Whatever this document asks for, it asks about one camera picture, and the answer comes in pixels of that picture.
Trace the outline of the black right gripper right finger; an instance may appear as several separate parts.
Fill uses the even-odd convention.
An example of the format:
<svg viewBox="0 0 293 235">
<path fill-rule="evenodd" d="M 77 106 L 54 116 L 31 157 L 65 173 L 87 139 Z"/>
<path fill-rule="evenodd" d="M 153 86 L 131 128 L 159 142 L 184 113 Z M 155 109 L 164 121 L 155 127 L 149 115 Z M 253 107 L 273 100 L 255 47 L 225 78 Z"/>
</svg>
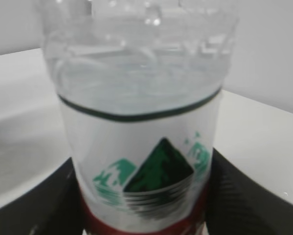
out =
<svg viewBox="0 0 293 235">
<path fill-rule="evenodd" d="M 205 222 L 210 235 L 293 235 L 293 204 L 213 150 Z"/>
</svg>

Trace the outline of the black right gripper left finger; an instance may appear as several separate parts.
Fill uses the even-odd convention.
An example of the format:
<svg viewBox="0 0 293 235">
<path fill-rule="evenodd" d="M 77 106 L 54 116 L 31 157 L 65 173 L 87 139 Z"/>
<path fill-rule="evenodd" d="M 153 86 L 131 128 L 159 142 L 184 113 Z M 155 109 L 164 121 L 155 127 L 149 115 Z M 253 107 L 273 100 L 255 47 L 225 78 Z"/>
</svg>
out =
<svg viewBox="0 0 293 235">
<path fill-rule="evenodd" d="M 0 208 L 0 235 L 81 235 L 83 230 L 71 159 L 28 193 Z"/>
</svg>

